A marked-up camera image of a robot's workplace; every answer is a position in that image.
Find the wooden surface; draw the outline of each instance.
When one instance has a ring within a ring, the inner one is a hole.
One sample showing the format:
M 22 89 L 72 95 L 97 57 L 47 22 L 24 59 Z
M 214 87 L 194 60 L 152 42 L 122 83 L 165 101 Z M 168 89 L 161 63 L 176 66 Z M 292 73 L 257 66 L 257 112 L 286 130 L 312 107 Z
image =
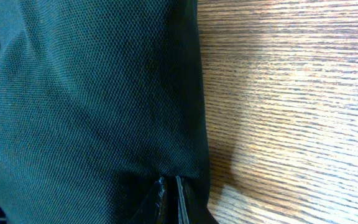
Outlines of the wooden surface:
M 199 0 L 220 223 L 358 223 L 358 1 Z

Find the fabric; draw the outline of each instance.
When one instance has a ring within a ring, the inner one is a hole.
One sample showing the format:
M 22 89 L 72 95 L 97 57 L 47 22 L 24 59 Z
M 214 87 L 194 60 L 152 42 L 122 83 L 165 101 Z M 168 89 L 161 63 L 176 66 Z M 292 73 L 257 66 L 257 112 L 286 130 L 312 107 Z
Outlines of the fabric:
M 206 206 L 195 0 L 0 0 L 9 223 L 125 223 L 176 175 Z

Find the woven fabric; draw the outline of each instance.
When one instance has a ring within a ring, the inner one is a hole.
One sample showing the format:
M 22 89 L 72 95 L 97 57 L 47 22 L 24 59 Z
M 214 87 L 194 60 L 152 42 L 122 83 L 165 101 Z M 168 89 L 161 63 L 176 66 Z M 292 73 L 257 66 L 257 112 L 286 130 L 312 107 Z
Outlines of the woven fabric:
M 10 223 L 125 223 L 176 175 L 207 203 L 195 0 L 0 0 Z

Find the dark green cloth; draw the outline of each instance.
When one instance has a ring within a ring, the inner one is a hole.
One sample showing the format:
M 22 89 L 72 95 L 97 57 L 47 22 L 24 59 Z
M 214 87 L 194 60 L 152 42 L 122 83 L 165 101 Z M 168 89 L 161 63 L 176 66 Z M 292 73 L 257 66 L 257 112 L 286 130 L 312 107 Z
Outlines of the dark green cloth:
M 0 0 L 10 223 L 125 223 L 176 175 L 206 205 L 196 0 Z

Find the teal fabric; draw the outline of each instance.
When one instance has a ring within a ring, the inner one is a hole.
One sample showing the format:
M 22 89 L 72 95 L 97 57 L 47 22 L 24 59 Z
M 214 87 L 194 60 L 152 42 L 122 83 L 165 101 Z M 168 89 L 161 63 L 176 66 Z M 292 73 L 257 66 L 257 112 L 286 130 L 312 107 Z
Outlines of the teal fabric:
M 206 205 L 195 0 L 0 0 L 0 207 L 125 223 L 160 176 Z

